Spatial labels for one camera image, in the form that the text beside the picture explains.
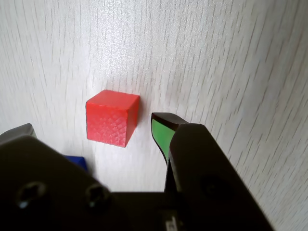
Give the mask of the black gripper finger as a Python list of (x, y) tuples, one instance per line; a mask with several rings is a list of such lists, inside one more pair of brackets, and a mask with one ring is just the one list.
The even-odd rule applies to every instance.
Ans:
[(152, 137), (193, 231), (270, 231), (272, 226), (208, 129), (173, 113), (151, 115)]
[(0, 136), (3, 231), (102, 231), (108, 190), (36, 138), (31, 124)]

